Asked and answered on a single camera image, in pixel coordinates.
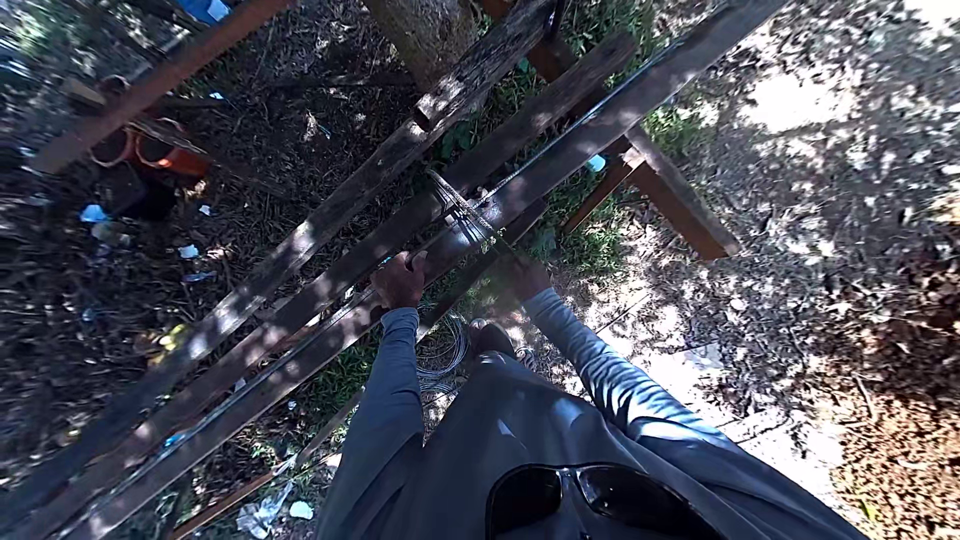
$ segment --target person's left hand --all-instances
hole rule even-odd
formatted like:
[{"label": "person's left hand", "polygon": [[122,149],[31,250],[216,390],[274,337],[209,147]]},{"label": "person's left hand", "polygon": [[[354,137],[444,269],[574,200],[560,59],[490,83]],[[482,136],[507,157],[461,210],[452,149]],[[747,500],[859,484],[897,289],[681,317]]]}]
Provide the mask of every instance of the person's left hand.
[{"label": "person's left hand", "polygon": [[423,296],[423,269],[426,268],[426,252],[421,251],[410,260],[409,252],[400,252],[391,258],[370,278],[376,292],[387,308],[417,307]]}]

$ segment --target sunglasses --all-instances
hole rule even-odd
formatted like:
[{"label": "sunglasses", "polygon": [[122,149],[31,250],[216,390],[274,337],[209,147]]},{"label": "sunglasses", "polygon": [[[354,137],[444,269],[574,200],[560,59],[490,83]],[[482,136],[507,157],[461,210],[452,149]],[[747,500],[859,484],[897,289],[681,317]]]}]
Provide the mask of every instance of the sunglasses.
[{"label": "sunglasses", "polygon": [[[571,493],[567,485],[576,486]],[[723,540],[690,503],[669,486],[625,465],[574,467],[521,465],[507,472],[487,497],[487,538],[543,520],[565,496],[582,497],[594,513],[631,528],[676,538]]]}]

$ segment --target tree trunk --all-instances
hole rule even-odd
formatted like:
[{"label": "tree trunk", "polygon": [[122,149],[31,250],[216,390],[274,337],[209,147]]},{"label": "tree trunk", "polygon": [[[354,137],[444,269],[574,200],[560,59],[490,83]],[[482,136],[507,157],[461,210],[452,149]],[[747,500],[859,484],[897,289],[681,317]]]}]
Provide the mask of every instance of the tree trunk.
[{"label": "tree trunk", "polygon": [[427,91],[477,39],[468,0],[363,0],[377,26]]}]

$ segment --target blue long sleeve shirt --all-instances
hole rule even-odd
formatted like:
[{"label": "blue long sleeve shirt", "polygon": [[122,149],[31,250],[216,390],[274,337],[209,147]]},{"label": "blue long sleeve shirt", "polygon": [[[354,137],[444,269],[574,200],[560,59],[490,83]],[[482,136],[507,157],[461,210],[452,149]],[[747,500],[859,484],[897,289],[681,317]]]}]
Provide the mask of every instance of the blue long sleeve shirt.
[{"label": "blue long sleeve shirt", "polygon": [[419,319],[415,309],[394,309],[382,319],[367,391],[321,509],[321,538],[483,538],[488,494],[506,472],[589,462],[650,475],[729,538],[865,538],[673,399],[581,324],[552,288],[524,308],[572,362],[593,404],[511,358],[484,353],[423,445]]}]

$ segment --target foot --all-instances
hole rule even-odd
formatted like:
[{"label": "foot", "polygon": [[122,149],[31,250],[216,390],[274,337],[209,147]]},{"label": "foot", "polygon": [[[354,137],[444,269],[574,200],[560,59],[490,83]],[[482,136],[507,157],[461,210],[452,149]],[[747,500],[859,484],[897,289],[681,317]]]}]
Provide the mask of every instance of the foot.
[{"label": "foot", "polygon": [[485,319],[470,321],[470,343],[473,344],[473,351],[477,355],[486,351],[498,351],[516,359],[514,342],[507,331],[500,325]]}]

